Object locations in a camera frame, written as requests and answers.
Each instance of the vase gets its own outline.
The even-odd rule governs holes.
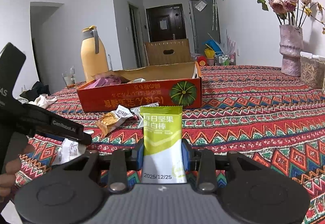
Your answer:
[[[281,72],[300,77],[300,52],[303,50],[303,30],[293,25],[280,25]]]

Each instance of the finger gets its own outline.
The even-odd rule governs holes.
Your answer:
[[[17,158],[13,161],[10,161],[6,164],[5,166],[5,171],[7,172],[7,174],[9,175],[14,175],[15,173],[17,173],[20,169],[22,168],[22,161],[20,160],[20,158]]]
[[[33,151],[35,151],[34,146],[32,146],[31,144],[27,144],[22,154],[29,154],[32,153]]]
[[[0,187],[12,187],[16,182],[15,175],[0,175]]]
[[[5,197],[8,196],[11,193],[10,187],[0,187],[0,196]]]

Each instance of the table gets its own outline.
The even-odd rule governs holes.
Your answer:
[[[325,222],[325,94],[281,74],[280,68],[261,66],[202,67],[203,106],[183,111],[183,138],[193,146],[216,154],[236,150],[291,177],[309,192],[312,201],[304,224]],[[53,96],[49,110],[93,129],[93,144],[101,154],[132,147],[142,138],[133,118],[107,137],[95,121],[103,113],[84,113],[76,89]],[[35,136],[36,151],[22,155],[17,187],[50,170],[61,142]],[[141,172],[129,172],[129,185],[139,182]],[[187,175],[195,181],[195,172]],[[219,185],[225,175],[216,172]],[[102,181],[107,172],[102,172]]]

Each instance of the gray refrigerator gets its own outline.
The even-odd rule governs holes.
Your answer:
[[[216,18],[214,19],[214,30],[212,30],[213,1],[205,0],[207,5],[203,10],[199,11],[198,9],[196,9],[196,5],[198,5],[201,1],[202,0],[190,0],[190,13],[193,29],[194,48],[195,52],[198,54],[204,54],[204,50],[207,48],[204,43],[207,40],[211,39],[209,34],[215,41],[220,43],[219,20],[216,20]]]

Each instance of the zigzag pattern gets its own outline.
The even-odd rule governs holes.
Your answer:
[[[292,177],[313,198],[304,224],[322,220],[325,193],[325,95],[299,79],[281,74],[279,68],[260,66],[204,67],[203,106],[183,112],[183,138],[194,148],[205,147],[216,154],[237,150],[255,161]],[[58,101],[49,110],[93,129],[88,147],[111,154],[133,147],[142,137],[136,118],[103,135],[95,121],[103,113],[84,113],[76,89],[65,89],[53,96]],[[36,135],[30,140],[35,153],[22,155],[22,186],[50,170],[60,142]],[[107,183],[103,171],[101,181]],[[226,185],[224,172],[216,172],[219,186]],[[128,172],[132,186],[141,172]],[[195,183],[196,172],[187,174]]]

